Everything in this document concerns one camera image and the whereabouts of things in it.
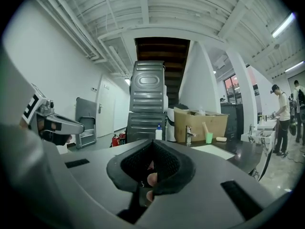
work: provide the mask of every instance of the black pants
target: black pants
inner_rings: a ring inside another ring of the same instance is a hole
[[[288,128],[289,128],[290,120],[280,121],[280,128],[278,130],[277,143],[275,146],[275,151],[280,151],[281,143],[282,144],[282,152],[285,153],[288,144]]]
[[[299,141],[300,137],[301,137],[301,117],[300,117],[300,113],[296,113],[296,120],[297,120],[297,133],[296,133],[296,140]],[[305,143],[305,124],[303,124],[303,135],[302,135],[302,139],[303,139],[303,143]]]

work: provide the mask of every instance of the white shirt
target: white shirt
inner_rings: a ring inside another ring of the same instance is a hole
[[[286,93],[281,93],[281,95],[278,97],[278,101],[280,103],[280,108],[286,106],[284,111],[280,113],[280,121],[290,120],[290,113],[289,113],[290,107]]]
[[[300,103],[299,103],[299,90],[301,90],[305,94],[305,87],[297,86],[294,89],[294,100],[296,101],[296,112],[300,112]]]

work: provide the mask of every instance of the black cabinet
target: black cabinet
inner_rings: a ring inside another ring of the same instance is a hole
[[[240,140],[244,132],[243,104],[221,103],[221,113],[229,115],[224,136],[228,140]]]

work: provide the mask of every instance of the water bottle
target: water bottle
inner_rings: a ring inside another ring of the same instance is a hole
[[[156,129],[156,140],[162,140],[162,127],[160,125],[160,123],[158,124],[158,127]]]

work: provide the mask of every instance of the staircase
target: staircase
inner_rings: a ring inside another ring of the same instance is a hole
[[[168,104],[179,102],[178,93],[185,69],[189,40],[169,37],[136,39],[138,60],[162,60],[165,66],[165,85]]]

